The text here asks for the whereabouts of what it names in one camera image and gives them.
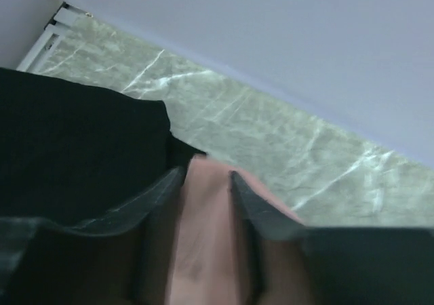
gray wall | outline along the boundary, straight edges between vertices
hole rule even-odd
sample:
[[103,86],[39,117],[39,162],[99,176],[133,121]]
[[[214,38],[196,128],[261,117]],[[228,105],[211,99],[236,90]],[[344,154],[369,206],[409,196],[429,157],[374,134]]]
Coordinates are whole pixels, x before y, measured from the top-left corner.
[[434,167],[434,0],[65,0]]
[[0,0],[0,66],[17,67],[59,6],[59,0]]

marble floor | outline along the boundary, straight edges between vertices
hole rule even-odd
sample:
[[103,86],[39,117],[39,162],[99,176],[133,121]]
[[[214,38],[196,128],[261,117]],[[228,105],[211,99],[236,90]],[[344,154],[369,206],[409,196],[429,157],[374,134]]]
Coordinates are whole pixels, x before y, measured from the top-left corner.
[[434,224],[434,171],[94,18],[40,73],[164,100],[175,136],[257,175],[307,224]]

pink fabric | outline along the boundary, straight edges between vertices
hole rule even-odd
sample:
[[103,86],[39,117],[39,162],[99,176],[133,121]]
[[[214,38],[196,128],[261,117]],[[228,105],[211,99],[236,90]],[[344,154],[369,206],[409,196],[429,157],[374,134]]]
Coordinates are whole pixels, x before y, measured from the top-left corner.
[[[178,223],[168,305],[244,305],[236,252],[229,172],[237,171],[250,187],[287,216],[298,220],[264,184],[242,169],[196,156],[182,189],[184,207]],[[260,305],[312,304],[309,284],[295,245],[262,242],[267,281]]]

